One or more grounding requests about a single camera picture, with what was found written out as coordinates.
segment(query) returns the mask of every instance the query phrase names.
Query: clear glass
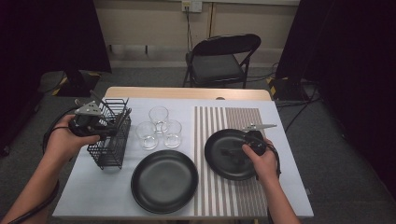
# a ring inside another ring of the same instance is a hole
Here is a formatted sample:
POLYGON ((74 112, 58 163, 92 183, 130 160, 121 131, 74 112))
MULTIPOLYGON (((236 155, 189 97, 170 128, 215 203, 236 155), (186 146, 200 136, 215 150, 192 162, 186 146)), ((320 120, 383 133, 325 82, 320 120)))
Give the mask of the clear glass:
POLYGON ((162 125, 163 143, 167 147, 178 147, 181 144, 181 124, 174 119, 162 125))
POLYGON ((169 112, 163 106, 155 106, 148 112, 149 119, 155 125, 155 130, 157 133, 162 131, 163 124, 168 121, 169 112))
POLYGON ((136 135, 140 146, 144 149, 154 149, 158 146, 158 137, 155 125, 150 121, 144 121, 137 125, 136 135))

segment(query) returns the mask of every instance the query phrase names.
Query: forearm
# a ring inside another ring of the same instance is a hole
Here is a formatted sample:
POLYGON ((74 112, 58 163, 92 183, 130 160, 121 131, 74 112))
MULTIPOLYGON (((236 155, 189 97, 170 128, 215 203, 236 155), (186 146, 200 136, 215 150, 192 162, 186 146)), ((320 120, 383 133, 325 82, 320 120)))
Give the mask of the forearm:
MULTIPOLYGON (((56 186, 63 166, 63 162, 53 159, 50 155, 45 155, 1 224, 24 215, 46 201, 56 186)), ((45 223, 47 214, 48 208, 45 208, 26 220, 25 223, 45 223)))
POLYGON ((300 223, 276 178, 261 180, 271 217, 276 224, 300 223))

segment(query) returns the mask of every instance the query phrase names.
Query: white table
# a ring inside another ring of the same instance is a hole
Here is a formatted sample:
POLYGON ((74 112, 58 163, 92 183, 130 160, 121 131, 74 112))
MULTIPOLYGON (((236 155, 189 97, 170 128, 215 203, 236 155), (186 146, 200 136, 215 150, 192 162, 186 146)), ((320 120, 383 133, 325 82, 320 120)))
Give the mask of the white table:
MULTIPOLYGON (((240 100, 197 100, 197 99, 166 99, 166 98, 130 98, 128 106, 132 108, 132 126, 128 137, 127 148, 122 165, 105 167, 101 170, 93 161, 84 147, 76 160, 75 167, 64 188, 64 192, 53 213, 55 217, 67 219, 120 219, 120 220, 181 220, 181 219, 242 219, 264 218, 265 215, 241 215, 227 213, 227 207, 219 212, 208 213, 207 208, 194 209, 194 197, 185 207, 172 214, 156 215, 141 208, 134 200, 131 192, 131 177, 136 165, 148 154, 166 149, 163 141, 153 150, 142 149, 134 134, 136 124, 149 120, 148 112, 155 105, 163 105, 169 109, 170 119, 177 119, 183 125, 183 141, 177 150, 183 152, 194 161, 193 139, 194 108, 201 107, 237 107, 258 108, 262 123, 276 123, 275 128, 267 129, 265 135, 271 139, 281 159, 282 175, 280 182, 298 217, 312 217, 313 211, 306 196, 304 185, 290 146, 283 131, 282 123, 274 102, 240 101, 240 100)), ((205 194, 205 189, 198 189, 205 194)))

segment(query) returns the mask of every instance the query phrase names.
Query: chair backrest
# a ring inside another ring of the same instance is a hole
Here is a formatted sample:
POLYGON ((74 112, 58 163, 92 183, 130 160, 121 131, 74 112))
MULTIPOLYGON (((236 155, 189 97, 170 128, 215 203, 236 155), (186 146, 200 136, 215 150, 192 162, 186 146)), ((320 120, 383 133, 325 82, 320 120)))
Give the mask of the chair backrest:
POLYGON ((192 50, 195 56, 215 56, 250 52, 260 46, 262 40, 254 34, 218 35, 198 43, 192 50))

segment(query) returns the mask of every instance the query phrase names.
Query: wall outlet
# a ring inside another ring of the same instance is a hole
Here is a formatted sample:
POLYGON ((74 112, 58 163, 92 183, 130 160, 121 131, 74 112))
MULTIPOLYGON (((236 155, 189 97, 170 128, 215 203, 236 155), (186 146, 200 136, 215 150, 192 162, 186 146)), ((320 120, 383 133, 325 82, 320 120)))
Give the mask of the wall outlet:
POLYGON ((188 9, 188 11, 192 10, 191 1, 181 1, 181 11, 186 11, 186 8, 188 9))
POLYGON ((191 7, 192 7, 192 12, 202 12, 202 2, 201 1, 193 1, 191 7))

